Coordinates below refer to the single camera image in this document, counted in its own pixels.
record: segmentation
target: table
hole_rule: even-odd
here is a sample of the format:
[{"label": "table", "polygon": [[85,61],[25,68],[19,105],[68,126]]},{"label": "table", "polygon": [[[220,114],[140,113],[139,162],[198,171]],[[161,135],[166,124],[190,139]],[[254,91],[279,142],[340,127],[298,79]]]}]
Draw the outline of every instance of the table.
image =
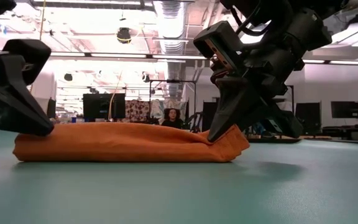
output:
[{"label": "table", "polygon": [[358,223],[358,144],[253,144],[226,164],[19,163],[0,131],[0,223]]}]

